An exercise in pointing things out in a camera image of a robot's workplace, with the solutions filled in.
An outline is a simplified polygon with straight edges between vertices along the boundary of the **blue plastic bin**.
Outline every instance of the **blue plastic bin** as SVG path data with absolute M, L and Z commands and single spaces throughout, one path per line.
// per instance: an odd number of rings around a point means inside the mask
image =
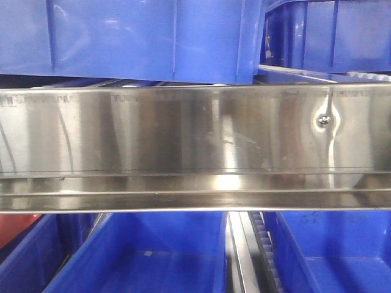
M 1 250 L 0 292 L 38 293 L 47 286 L 65 256 L 56 215 L 44 215 Z
M 290 293 L 391 292 L 391 212 L 281 212 L 271 233 Z
M 0 73 L 249 84 L 265 0 L 0 1 Z
M 74 254 L 86 241 L 97 214 L 59 214 L 59 234 L 62 250 L 66 255 Z
M 113 214 L 44 292 L 225 292 L 225 214 Z
M 267 5 L 262 63 L 328 73 L 391 71 L 391 1 Z

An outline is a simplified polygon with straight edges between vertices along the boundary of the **metal rail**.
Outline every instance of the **metal rail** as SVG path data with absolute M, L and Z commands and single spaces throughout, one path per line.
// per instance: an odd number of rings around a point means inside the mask
M 391 208 L 391 85 L 0 90 L 0 211 Z

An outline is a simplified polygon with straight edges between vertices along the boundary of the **bolt head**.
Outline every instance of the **bolt head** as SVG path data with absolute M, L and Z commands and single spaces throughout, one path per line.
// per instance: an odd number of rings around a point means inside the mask
M 322 127 L 322 128 L 325 128 L 325 127 L 327 127 L 329 125 L 330 121 L 331 121 L 331 117 L 330 116 L 321 115 L 318 118 L 318 126 Z

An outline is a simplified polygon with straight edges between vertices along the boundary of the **blue storage bin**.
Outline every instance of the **blue storage bin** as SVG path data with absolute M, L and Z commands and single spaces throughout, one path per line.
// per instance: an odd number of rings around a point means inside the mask
M 0 2 L 0 73 L 250 84 L 265 0 Z
M 272 240 L 285 292 L 391 292 L 391 212 L 279 212 Z
M 74 254 L 86 241 L 97 214 L 59 214 L 57 221 L 62 251 Z
M 391 71 L 389 0 L 269 0 L 267 11 L 262 63 L 328 73 Z
M 42 292 L 65 258 L 56 216 L 42 216 L 0 252 L 0 292 Z
M 112 214 L 44 292 L 224 292 L 225 214 Z

